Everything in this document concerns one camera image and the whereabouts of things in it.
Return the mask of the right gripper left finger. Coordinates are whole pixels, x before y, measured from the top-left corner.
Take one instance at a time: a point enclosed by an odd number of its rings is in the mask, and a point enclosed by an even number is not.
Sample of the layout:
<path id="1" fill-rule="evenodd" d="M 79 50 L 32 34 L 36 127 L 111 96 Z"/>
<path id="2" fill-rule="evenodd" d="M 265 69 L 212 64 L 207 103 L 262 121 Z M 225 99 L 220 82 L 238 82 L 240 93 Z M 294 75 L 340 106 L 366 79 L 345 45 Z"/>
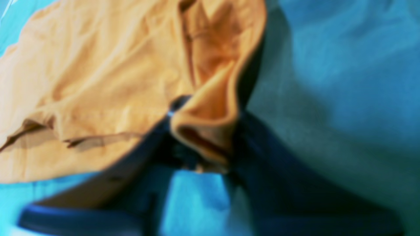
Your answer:
<path id="1" fill-rule="evenodd" d="M 117 163 L 92 178 L 27 205 L 18 235 L 153 236 L 159 226 L 172 175 L 185 161 L 170 120 L 190 96 L 175 99 L 145 139 Z"/>

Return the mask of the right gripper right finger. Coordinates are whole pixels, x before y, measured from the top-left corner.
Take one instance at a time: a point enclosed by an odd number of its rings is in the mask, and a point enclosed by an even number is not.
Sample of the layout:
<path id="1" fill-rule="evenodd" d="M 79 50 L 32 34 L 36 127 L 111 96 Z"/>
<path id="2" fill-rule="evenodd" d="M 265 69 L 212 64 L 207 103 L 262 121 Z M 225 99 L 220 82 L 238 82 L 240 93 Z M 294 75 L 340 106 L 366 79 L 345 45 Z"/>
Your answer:
<path id="1" fill-rule="evenodd" d="M 251 204 L 260 236 L 401 236 L 397 216 L 297 160 L 258 118 L 240 115 L 231 176 Z"/>

